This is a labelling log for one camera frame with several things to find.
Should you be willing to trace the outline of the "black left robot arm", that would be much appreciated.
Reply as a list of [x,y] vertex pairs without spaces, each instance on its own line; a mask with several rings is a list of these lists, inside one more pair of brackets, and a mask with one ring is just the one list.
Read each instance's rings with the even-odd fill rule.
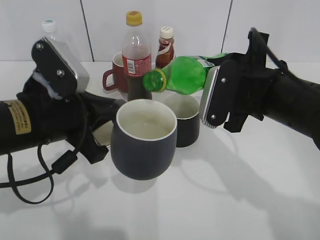
[[62,99],[50,97],[34,76],[26,81],[16,99],[0,103],[0,153],[14,153],[44,143],[66,140],[91,163],[102,161],[108,148],[99,146],[93,131],[112,121],[123,99],[77,93],[71,74],[54,77]]

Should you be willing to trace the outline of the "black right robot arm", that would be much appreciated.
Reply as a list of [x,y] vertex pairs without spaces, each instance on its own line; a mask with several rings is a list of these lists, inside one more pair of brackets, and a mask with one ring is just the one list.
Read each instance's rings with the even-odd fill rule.
[[246,53],[208,59],[200,119],[209,128],[239,133],[248,116],[273,119],[320,143],[320,86],[294,75],[268,47],[269,35],[251,28]]

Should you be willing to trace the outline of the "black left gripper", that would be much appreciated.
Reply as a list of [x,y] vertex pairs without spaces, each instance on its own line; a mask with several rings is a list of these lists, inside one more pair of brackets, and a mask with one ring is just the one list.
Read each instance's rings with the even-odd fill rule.
[[114,120],[125,100],[86,91],[57,100],[49,96],[47,87],[44,77],[34,72],[17,94],[29,115],[31,131],[16,137],[16,150],[67,140],[90,164],[102,161],[108,148],[96,143],[93,131]]

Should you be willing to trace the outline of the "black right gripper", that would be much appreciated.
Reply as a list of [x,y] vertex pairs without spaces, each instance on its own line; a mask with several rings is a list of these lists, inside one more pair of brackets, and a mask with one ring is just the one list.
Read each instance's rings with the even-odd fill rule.
[[272,84],[281,76],[279,70],[266,67],[269,36],[268,33],[250,31],[246,53],[232,52],[224,57],[209,60],[215,66],[220,66],[226,61],[235,61],[239,64],[241,78],[235,104],[238,120],[228,129],[225,128],[231,133],[241,132],[248,116],[260,121],[268,117],[283,125],[288,123],[279,112],[268,109]]

